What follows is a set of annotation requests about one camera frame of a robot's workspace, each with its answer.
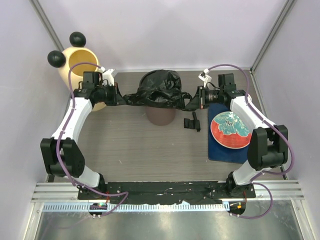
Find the black trash bag roll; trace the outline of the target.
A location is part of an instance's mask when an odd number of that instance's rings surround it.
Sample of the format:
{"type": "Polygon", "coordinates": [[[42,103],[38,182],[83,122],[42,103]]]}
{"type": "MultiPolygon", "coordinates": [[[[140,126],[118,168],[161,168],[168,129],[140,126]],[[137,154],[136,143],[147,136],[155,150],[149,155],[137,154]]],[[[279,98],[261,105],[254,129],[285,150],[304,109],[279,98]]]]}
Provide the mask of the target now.
{"type": "Polygon", "coordinates": [[[184,118],[183,119],[183,127],[185,129],[196,130],[197,132],[201,131],[200,121],[197,118],[197,114],[195,111],[192,112],[193,119],[184,118]]]}

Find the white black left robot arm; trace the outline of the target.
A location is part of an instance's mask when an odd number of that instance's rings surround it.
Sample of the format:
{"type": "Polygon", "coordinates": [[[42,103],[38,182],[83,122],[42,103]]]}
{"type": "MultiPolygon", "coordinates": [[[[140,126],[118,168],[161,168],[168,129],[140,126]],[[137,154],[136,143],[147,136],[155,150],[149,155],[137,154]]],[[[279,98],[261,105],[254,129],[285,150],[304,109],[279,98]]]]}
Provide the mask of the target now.
{"type": "Polygon", "coordinates": [[[89,194],[97,200],[106,195],[105,180],[100,173],[86,166],[78,139],[85,120],[96,105],[120,106],[126,103],[115,75],[114,69],[85,71],[83,79],[73,89],[68,110],[58,129],[40,143],[46,172],[89,188],[89,194]]]}

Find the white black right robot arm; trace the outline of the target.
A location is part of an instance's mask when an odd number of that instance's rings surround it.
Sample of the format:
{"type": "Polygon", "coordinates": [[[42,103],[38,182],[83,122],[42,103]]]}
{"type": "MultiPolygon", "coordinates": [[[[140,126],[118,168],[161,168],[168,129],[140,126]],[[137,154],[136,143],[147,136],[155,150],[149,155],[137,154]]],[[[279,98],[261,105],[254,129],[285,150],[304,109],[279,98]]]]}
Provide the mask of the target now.
{"type": "Polygon", "coordinates": [[[233,198],[243,193],[253,180],[288,161],[288,129],[269,121],[250,101],[249,94],[238,90],[232,73],[218,75],[218,87],[198,86],[185,110],[205,109],[212,104],[224,105],[239,116],[248,128],[250,142],[247,159],[226,179],[226,193],[233,198]]]}

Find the brown inner bin bucket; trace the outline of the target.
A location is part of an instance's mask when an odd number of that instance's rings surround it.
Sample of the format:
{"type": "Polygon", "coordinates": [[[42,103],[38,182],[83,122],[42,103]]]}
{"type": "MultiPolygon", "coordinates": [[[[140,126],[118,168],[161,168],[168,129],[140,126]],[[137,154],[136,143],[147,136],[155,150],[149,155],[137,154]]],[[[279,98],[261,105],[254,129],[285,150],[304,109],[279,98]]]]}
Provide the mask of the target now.
{"type": "Polygon", "coordinates": [[[166,126],[170,124],[176,116],[174,108],[145,107],[147,119],[156,126],[166,126]]]}

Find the red teal floral plate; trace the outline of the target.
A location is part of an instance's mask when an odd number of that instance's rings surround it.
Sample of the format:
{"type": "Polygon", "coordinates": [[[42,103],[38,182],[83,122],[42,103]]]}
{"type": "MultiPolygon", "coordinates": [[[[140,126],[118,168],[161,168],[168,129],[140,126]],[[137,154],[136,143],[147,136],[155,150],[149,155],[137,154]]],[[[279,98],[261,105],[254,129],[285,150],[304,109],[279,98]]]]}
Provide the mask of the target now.
{"type": "Polygon", "coordinates": [[[250,143],[252,133],[243,121],[232,111],[217,114],[210,123],[213,138],[228,149],[243,149],[250,143]]]}

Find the dark blue tray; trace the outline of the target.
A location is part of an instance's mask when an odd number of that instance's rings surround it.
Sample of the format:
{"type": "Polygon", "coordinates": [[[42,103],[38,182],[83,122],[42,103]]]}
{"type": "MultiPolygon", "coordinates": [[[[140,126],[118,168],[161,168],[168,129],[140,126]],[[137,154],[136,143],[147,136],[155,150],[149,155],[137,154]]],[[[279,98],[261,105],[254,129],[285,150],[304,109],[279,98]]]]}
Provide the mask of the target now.
{"type": "Polygon", "coordinates": [[[248,147],[242,149],[230,149],[220,145],[212,136],[210,124],[219,113],[231,112],[223,104],[214,103],[208,108],[208,158],[211,161],[243,164],[247,160],[248,147]]]}

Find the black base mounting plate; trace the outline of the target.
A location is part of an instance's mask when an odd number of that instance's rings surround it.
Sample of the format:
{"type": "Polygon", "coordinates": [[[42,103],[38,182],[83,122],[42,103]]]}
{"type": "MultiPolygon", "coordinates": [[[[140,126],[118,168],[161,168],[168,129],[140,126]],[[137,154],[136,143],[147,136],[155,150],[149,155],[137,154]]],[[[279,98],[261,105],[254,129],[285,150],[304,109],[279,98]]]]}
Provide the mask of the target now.
{"type": "Polygon", "coordinates": [[[107,194],[128,192],[124,205],[220,204],[222,199],[254,199],[252,184],[234,186],[224,181],[108,182],[107,194]]]}

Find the aluminium frame rail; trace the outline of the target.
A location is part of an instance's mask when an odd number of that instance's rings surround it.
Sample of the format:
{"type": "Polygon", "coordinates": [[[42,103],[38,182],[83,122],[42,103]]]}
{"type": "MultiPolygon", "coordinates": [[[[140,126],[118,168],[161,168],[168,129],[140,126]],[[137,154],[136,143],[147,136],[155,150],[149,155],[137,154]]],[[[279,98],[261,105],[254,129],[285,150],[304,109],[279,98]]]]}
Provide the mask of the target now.
{"type": "MultiPolygon", "coordinates": [[[[271,192],[273,199],[304,200],[304,194],[297,180],[261,180],[258,184],[265,185],[271,192]]],[[[76,201],[78,189],[69,182],[39,182],[36,184],[32,203],[71,202],[76,201]]]]}

